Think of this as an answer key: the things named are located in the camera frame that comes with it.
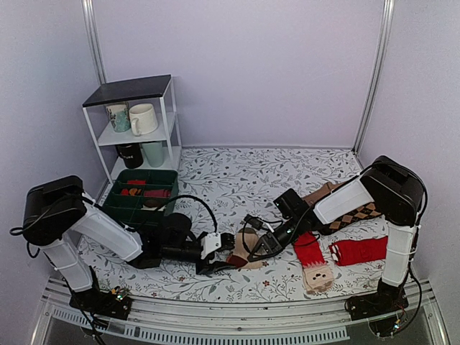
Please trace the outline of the striped beige knit sock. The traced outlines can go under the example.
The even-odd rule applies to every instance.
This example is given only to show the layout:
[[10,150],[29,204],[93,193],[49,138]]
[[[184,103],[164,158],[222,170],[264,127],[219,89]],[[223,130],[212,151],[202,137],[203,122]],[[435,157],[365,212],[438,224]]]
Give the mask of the striped beige knit sock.
[[253,228],[240,229],[236,234],[234,251],[226,258],[226,262],[235,265],[238,269],[257,270],[262,267],[262,262],[248,262],[247,257],[259,236]]

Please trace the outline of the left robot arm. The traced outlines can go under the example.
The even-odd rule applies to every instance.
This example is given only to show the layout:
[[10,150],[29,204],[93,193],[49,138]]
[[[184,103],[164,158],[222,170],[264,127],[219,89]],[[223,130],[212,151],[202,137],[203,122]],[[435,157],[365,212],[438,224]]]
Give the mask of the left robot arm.
[[69,175],[31,188],[26,196],[23,226],[11,233],[39,248],[71,289],[79,293],[80,302],[90,311],[99,312],[107,304],[106,295],[95,287],[95,275],[77,253],[68,231],[91,238],[138,270],[159,267],[164,259],[191,262],[199,275],[234,268],[231,263],[215,259],[217,252],[234,248],[232,234],[205,231],[196,236],[191,231],[191,220],[182,213],[154,218],[177,200],[176,196],[167,198],[148,211],[140,224],[130,226],[98,205],[84,191],[78,176]]

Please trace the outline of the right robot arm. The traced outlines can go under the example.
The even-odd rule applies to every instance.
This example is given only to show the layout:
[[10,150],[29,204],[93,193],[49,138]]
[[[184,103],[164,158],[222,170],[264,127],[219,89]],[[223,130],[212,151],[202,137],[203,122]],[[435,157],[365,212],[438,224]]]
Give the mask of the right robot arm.
[[385,268],[380,278],[385,287],[372,296],[371,304],[377,313],[387,313],[399,302],[395,287],[402,286],[408,275],[420,220],[428,205],[428,192],[412,170],[384,155],[312,206],[292,188],[276,198],[274,205],[285,221],[259,238],[249,251],[248,260],[274,257],[301,234],[317,231],[369,203],[382,214],[388,233]]

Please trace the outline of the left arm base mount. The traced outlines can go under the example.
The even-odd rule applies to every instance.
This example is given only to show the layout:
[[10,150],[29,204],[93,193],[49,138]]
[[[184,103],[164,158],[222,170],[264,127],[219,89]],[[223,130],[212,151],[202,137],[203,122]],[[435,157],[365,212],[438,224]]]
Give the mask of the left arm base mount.
[[127,289],[116,286],[111,291],[102,291],[92,267],[90,272],[93,279],[92,286],[86,291],[78,293],[72,291],[70,306],[99,316],[126,321],[133,302]]

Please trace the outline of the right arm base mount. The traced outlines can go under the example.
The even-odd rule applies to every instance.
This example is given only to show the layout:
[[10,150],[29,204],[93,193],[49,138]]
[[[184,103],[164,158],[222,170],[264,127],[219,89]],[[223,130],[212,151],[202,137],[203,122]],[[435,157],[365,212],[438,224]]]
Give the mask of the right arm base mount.
[[407,320],[405,309],[409,306],[402,286],[394,287],[379,281],[377,291],[348,298],[344,307],[353,321],[368,319],[392,313],[388,318],[379,318],[370,321],[368,326],[371,332],[380,338],[394,336]]

